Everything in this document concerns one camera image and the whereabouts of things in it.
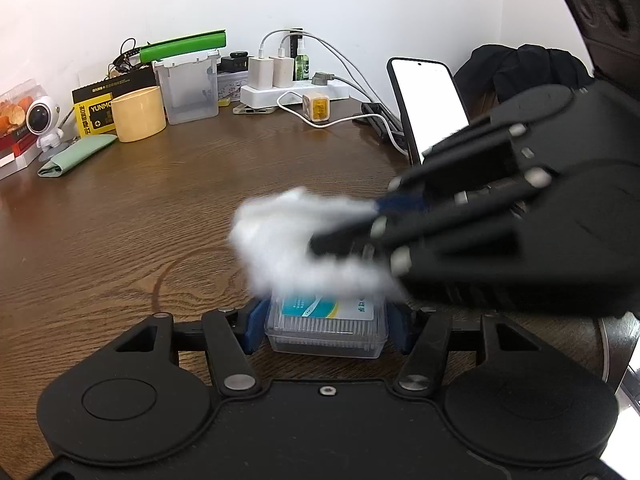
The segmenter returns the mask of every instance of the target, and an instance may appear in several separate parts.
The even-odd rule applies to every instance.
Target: green lid
[[[180,54],[188,54],[199,50],[222,48],[224,46],[226,46],[226,32],[224,30],[204,32],[195,36],[143,46],[140,48],[140,62],[148,63],[165,57],[179,56]]]

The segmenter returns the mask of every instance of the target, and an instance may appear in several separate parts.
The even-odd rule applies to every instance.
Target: smartphone
[[[386,64],[396,94],[412,165],[434,144],[469,124],[451,72],[444,63],[394,57]]]
[[[238,105],[233,109],[234,115],[245,115],[245,114],[273,114],[277,107],[269,106],[267,108],[251,108],[247,105]]]

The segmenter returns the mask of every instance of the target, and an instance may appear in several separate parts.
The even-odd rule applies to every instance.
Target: green bottle
[[[309,79],[309,56],[306,54],[305,40],[298,40],[298,55],[294,64],[296,81],[307,81]]]

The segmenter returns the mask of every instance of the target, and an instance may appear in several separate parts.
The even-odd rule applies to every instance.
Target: white charger
[[[294,59],[286,56],[271,56],[273,59],[273,85],[276,88],[290,88],[293,85]]]
[[[271,57],[250,57],[246,83],[256,90],[273,88],[273,59]]]

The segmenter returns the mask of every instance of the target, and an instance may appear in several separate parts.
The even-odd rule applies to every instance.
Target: white robot toy
[[[68,142],[62,142],[63,131],[56,126],[59,116],[60,107],[49,96],[36,99],[27,110],[27,128],[38,136],[36,145],[42,149],[40,161],[49,160],[68,146]]]

